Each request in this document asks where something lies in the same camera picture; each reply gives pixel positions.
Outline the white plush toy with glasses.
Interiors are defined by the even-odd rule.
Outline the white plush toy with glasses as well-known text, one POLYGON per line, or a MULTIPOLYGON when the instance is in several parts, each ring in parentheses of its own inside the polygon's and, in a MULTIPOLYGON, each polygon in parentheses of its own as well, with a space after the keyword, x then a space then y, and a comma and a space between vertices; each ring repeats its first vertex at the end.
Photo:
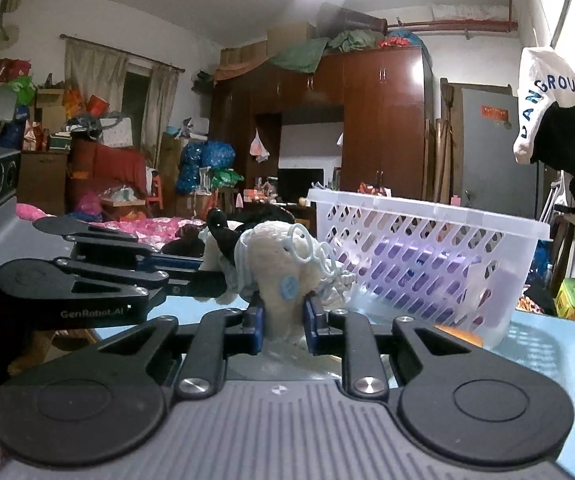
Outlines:
POLYGON ((281 208, 271 207, 240 223, 212 208, 199 234, 205 243, 199 269, 220 272, 225 291, 217 304, 258 295, 266 308, 264 332, 269 340, 296 344, 304 337, 301 325, 305 298, 314 292, 325 307, 345 304, 357 275, 337 261, 327 242, 316 240, 281 208))

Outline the pink floral bed cover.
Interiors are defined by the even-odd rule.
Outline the pink floral bed cover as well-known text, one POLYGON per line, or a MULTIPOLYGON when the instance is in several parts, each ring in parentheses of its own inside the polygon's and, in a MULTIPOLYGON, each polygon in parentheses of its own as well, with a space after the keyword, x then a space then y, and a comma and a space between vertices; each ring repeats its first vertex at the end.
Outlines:
POLYGON ((144 216, 132 220, 93 222, 93 225, 134 235, 141 243, 157 249, 163 248, 173 240, 181 240, 186 234, 200 232, 205 228, 202 220, 144 216))

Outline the black plush toy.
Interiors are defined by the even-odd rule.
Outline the black plush toy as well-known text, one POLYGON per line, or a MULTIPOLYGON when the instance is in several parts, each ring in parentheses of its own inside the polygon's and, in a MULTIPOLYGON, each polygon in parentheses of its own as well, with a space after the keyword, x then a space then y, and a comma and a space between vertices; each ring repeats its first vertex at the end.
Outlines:
POLYGON ((205 243, 199 237, 202 226, 196 224, 184 224, 176 231, 176 238, 161 247, 161 252, 188 258, 202 258, 205 252, 205 243))

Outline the red cloth covered chair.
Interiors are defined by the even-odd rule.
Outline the red cloth covered chair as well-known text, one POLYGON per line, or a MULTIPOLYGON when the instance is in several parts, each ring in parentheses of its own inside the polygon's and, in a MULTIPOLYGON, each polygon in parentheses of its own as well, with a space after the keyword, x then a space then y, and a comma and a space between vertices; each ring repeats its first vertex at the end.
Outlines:
POLYGON ((86 193, 128 185, 138 197, 147 195, 146 162, 129 148, 110 148, 98 142, 74 139, 67 158, 66 209, 74 210, 86 193))

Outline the blue plastic bags pile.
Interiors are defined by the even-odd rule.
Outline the blue plastic bags pile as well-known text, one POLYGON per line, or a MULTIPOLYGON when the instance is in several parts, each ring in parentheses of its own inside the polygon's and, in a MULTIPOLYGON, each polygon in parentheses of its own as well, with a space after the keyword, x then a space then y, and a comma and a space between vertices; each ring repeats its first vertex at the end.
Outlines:
POLYGON ((188 195, 200 190, 235 188, 244 178, 234 170, 235 151, 220 141, 190 142, 182 148, 176 192, 188 195))

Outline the white plastic lattice basket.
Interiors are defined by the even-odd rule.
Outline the white plastic lattice basket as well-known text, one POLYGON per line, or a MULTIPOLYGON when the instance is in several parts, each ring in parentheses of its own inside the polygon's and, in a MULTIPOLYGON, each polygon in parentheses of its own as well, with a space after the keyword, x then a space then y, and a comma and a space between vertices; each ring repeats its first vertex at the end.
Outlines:
POLYGON ((500 344, 547 224, 438 203, 312 188, 317 237, 357 278, 356 306, 500 344))

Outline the black television screen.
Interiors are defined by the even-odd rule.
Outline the black television screen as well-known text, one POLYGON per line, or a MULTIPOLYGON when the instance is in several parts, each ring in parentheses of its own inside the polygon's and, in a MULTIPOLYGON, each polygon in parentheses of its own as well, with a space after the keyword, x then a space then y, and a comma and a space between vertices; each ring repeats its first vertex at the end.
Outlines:
POLYGON ((313 183, 324 182, 322 168, 280 168, 278 170, 278 197, 284 203, 297 203, 306 198, 313 183))

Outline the beige window curtains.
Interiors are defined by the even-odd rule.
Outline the beige window curtains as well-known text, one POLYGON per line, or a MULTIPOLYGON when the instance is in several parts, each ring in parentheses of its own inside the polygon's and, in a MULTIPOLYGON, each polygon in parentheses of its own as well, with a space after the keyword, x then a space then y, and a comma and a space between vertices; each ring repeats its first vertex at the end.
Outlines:
MULTIPOLYGON (((65 80, 77 87, 86 101, 97 96, 109 102, 112 112, 120 112, 132 55, 90 41, 65 41, 65 80)), ((138 147, 151 167, 158 166, 161 137, 171 118, 180 75, 176 67, 158 62, 150 69, 138 147)))

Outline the grey metal door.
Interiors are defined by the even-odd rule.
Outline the grey metal door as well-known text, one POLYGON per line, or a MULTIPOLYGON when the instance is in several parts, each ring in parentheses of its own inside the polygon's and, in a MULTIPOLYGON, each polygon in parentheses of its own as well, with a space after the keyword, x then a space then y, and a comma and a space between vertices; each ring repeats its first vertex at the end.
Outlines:
POLYGON ((462 204, 473 209, 534 219, 539 169, 515 161, 519 134, 515 96, 464 89, 462 204))

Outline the dark red wooden wardrobe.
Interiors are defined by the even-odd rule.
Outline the dark red wooden wardrobe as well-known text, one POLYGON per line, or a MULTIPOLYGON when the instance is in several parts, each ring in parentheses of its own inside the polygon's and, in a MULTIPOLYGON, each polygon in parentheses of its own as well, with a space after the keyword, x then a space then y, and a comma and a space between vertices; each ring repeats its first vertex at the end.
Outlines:
POLYGON ((431 64, 419 47, 334 53, 316 73, 266 61, 214 85, 209 136, 229 143, 246 184, 289 165, 330 165, 344 191, 429 195, 431 64))

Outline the white black hanging garment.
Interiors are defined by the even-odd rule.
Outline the white black hanging garment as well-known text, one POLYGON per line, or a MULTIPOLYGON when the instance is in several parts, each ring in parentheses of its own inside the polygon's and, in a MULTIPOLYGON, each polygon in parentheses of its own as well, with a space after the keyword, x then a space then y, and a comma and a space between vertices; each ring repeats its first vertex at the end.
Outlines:
POLYGON ((515 161, 560 173, 553 209, 575 224, 575 72, 550 48, 523 49, 517 102, 515 161))

